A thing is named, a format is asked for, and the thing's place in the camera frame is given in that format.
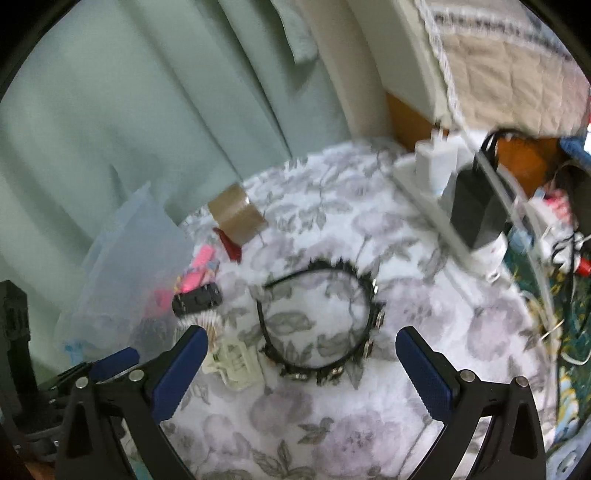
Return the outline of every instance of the white power strip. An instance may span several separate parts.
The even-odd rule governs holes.
[[[440,207],[439,198],[422,191],[415,182],[415,155],[409,154],[396,160],[391,168],[396,185],[412,199],[422,214],[443,236],[453,255],[465,270],[490,281],[496,280],[507,251],[507,239],[502,233],[490,244],[471,251],[450,223],[449,215]]]

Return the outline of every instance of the quilted blanket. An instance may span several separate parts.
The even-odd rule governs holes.
[[[513,125],[536,136],[586,128],[589,83],[560,40],[518,0],[415,0],[468,127]]]

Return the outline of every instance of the plastic container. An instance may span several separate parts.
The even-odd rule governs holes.
[[[96,359],[133,346],[144,362],[171,347],[174,315],[170,305],[155,309],[155,297],[173,290],[193,244],[149,188],[135,192],[91,246],[82,264],[86,283],[56,326],[62,349],[81,345],[85,359]]]

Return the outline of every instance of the colorful fabric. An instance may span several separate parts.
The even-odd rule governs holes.
[[[540,291],[526,256],[509,249],[505,256],[505,264],[513,273],[519,288],[533,294],[541,303]],[[552,270],[548,272],[548,279],[554,299],[556,319],[557,322],[561,322],[564,319],[567,277],[561,272]],[[556,352],[558,353],[559,407],[555,446],[571,438],[591,414],[591,361],[584,365],[573,365],[564,358],[567,355],[575,361],[584,361],[591,349],[591,323],[587,323],[579,334],[581,327],[585,324],[585,318],[589,315],[590,287],[589,278],[576,277],[572,311],[562,325],[563,334]]]

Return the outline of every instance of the floral bedsheet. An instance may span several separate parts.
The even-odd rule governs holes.
[[[397,360],[393,338],[406,325],[483,380],[528,377],[547,446],[553,439],[556,370],[537,342],[537,326],[518,291],[472,278],[448,257],[437,232],[388,177],[400,153],[396,145],[348,142],[246,181],[269,228],[244,247],[240,265],[228,260],[206,208],[183,224],[196,246],[219,247],[220,313],[227,334],[248,345],[262,346],[256,286],[312,258],[344,258],[371,270],[387,302],[372,356],[348,365],[336,385],[281,378],[262,354],[264,384],[240,392],[217,374],[199,372],[162,425],[196,477],[407,478],[442,425],[429,417]],[[365,323],[355,282],[315,274],[281,285],[264,299],[265,318],[287,358],[315,365],[347,350]],[[483,420],[457,478],[469,472],[485,431]]]

